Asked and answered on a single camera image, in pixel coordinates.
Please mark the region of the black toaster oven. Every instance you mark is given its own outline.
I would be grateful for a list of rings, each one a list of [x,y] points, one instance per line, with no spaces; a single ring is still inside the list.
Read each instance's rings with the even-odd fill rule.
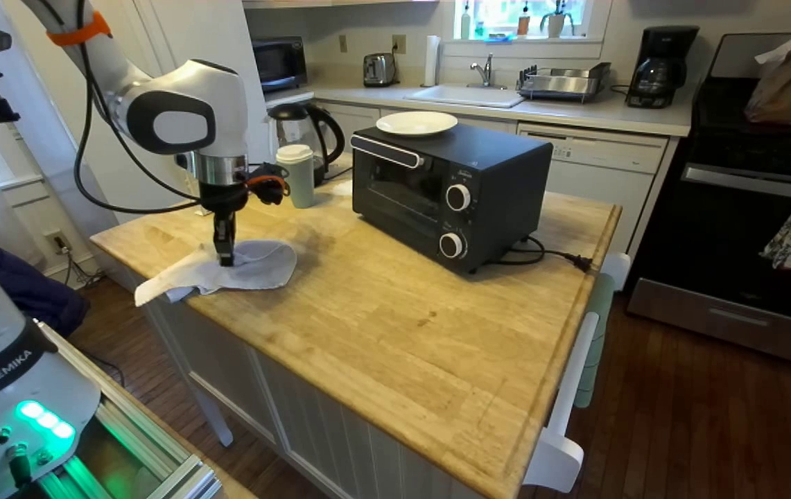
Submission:
[[[419,252],[443,268],[456,274],[472,274],[481,266],[502,259],[511,247],[537,230],[553,158],[554,148],[550,143],[462,123],[425,137],[366,129],[382,134],[385,139],[403,140],[449,163],[440,236],[447,231],[458,233],[464,239],[464,256],[444,258],[439,244],[433,255]],[[466,184],[472,193],[471,205],[462,212],[449,209],[445,200],[448,186],[457,183]]]

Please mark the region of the paper towel roll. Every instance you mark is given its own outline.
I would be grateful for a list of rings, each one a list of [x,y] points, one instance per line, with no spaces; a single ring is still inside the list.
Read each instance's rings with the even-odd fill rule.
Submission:
[[[437,35],[426,37],[426,48],[424,49],[424,76],[421,87],[433,87],[437,85],[437,67],[439,66],[440,41],[442,38]]]

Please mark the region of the brown paper bag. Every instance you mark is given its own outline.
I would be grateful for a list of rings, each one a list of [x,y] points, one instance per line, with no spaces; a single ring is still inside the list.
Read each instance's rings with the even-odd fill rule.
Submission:
[[[791,39],[754,60],[760,79],[744,109],[747,122],[791,125]]]

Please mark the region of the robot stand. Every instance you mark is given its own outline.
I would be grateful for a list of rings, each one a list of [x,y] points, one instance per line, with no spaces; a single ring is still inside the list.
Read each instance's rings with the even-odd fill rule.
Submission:
[[[50,394],[30,394],[43,444],[31,446],[26,499],[258,499],[93,361],[37,323],[56,350]]]

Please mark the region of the white towel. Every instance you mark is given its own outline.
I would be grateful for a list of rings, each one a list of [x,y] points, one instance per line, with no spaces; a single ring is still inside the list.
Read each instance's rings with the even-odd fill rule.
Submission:
[[[284,287],[297,265],[294,247],[280,240],[242,240],[234,246],[234,264],[225,268],[210,246],[192,253],[142,282],[133,293],[135,306],[158,297],[171,303],[219,290],[271,290]]]

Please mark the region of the silver tap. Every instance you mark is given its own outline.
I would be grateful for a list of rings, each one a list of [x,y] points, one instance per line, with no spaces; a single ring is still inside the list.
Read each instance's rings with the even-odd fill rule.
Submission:
[[[508,89],[506,86],[497,85],[493,79],[492,61],[494,54],[488,53],[484,65],[478,63],[471,63],[470,69],[476,70],[480,76],[481,81],[478,83],[468,83],[468,88],[480,89]]]

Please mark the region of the white towel rail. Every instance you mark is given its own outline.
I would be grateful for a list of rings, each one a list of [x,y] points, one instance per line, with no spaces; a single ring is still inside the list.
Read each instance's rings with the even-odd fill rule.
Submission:
[[[604,272],[614,278],[615,293],[621,291],[629,275],[631,258],[626,253],[608,254],[599,274]],[[575,344],[563,375],[559,391],[550,411],[548,422],[538,438],[537,447],[532,453],[526,469],[524,485],[532,485],[568,493],[575,486],[584,461],[582,447],[566,435],[568,423],[575,407],[575,395],[581,378],[586,353],[598,322],[595,313],[586,313],[575,338]]]

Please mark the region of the black microwave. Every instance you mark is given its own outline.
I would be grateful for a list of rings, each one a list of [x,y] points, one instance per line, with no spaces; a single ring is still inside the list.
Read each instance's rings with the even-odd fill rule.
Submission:
[[[265,37],[252,40],[263,94],[296,89],[308,83],[301,37]]]

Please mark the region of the window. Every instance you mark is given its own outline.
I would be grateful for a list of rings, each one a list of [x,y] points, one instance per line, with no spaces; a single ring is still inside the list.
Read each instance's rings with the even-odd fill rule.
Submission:
[[[446,34],[450,39],[460,39],[460,17],[466,0],[453,0]],[[553,0],[528,0],[530,7],[530,30],[526,37],[517,37],[518,18],[525,0],[469,0],[471,4],[471,41],[489,39],[548,40],[541,32],[540,21],[544,14],[553,9]],[[573,0],[570,13],[575,20],[575,35],[570,36],[569,25],[564,26],[560,38],[553,40],[592,41],[603,39],[607,20],[614,0]]]

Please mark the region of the green cup with white lid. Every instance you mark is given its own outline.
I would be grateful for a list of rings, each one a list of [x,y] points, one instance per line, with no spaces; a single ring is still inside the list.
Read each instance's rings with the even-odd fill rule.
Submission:
[[[296,209],[307,209],[315,205],[315,155],[313,149],[304,144],[291,144],[278,148],[276,164],[287,170],[286,181],[290,187],[290,199]]]

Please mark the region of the dark blue cloth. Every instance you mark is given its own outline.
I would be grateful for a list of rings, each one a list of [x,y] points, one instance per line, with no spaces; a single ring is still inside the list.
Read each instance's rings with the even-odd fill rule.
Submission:
[[[0,288],[25,315],[46,322],[67,338],[87,318],[90,304],[66,284],[43,275],[0,247]]]

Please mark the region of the white dishwasher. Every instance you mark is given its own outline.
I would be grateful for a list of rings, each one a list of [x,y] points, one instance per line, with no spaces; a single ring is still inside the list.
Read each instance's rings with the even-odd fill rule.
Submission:
[[[531,123],[519,123],[516,132],[553,145],[548,191],[621,207],[610,250],[635,256],[637,225],[668,140]]]

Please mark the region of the metal dish rack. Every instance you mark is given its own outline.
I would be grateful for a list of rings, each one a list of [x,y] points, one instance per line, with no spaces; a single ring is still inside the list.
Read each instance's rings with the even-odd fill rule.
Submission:
[[[601,61],[591,69],[526,67],[516,79],[516,92],[525,99],[569,100],[585,103],[595,98],[607,83],[611,63]]]

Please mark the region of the black stove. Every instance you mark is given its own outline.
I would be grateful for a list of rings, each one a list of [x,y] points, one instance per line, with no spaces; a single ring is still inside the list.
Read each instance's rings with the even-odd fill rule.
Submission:
[[[627,309],[791,361],[791,124],[750,123],[754,56],[788,33],[728,34],[694,98],[631,272]]]

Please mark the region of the white sink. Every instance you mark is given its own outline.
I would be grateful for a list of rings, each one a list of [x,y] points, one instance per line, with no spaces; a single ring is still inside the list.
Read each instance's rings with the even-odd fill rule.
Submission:
[[[449,105],[474,105],[474,107],[490,107],[497,110],[508,110],[522,103],[524,98],[513,89],[493,87],[459,87],[452,85],[435,85],[423,88],[413,94],[405,95],[404,99],[441,103]]]

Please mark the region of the black electric kettle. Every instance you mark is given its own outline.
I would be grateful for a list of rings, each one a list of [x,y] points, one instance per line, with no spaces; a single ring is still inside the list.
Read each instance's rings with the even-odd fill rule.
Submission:
[[[308,146],[312,152],[315,186],[325,183],[332,163],[344,152],[347,140],[332,115],[310,102],[284,103],[269,108],[271,155],[284,146]]]

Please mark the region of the black coffee maker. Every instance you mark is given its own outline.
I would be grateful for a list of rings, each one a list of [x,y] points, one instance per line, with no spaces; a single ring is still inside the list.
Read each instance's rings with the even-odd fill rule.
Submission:
[[[645,28],[625,104],[644,110],[663,110],[687,77],[686,57],[699,26]]]

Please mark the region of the silver toaster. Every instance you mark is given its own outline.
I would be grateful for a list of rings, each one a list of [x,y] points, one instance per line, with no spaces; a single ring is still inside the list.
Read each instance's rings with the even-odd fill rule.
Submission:
[[[393,53],[371,53],[363,58],[363,86],[389,87],[398,83],[397,60]]]

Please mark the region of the toaster oven door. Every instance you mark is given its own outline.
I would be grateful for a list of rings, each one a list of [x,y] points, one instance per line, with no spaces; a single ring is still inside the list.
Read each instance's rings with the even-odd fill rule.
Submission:
[[[353,149],[353,209],[418,252],[435,254],[442,231],[449,163],[403,140],[385,139],[371,129],[354,134],[416,152],[426,160],[419,168],[404,168]]]

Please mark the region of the pale green hanging towel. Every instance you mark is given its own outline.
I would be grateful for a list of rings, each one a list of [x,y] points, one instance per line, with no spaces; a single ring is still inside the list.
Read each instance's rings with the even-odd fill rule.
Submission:
[[[575,395],[575,407],[580,410],[585,410],[591,404],[593,398],[614,293],[614,278],[604,272],[599,274],[591,292],[591,299],[586,307],[586,313],[595,313],[598,316],[598,322],[591,338],[588,353],[586,353],[586,360],[583,364],[581,378]]]

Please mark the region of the potted plant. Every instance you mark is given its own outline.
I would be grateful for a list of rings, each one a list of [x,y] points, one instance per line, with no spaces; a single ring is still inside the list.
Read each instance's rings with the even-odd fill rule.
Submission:
[[[575,20],[570,13],[572,2],[573,0],[553,0],[553,9],[542,16],[539,24],[541,32],[545,32],[547,38],[560,38],[565,25],[569,25],[570,36],[575,35]]]

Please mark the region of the white plate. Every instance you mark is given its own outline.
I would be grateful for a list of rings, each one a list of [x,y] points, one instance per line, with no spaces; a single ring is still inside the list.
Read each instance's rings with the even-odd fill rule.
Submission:
[[[405,111],[382,116],[376,129],[388,134],[406,137],[425,137],[451,130],[458,125],[458,118],[451,114],[433,111]]]

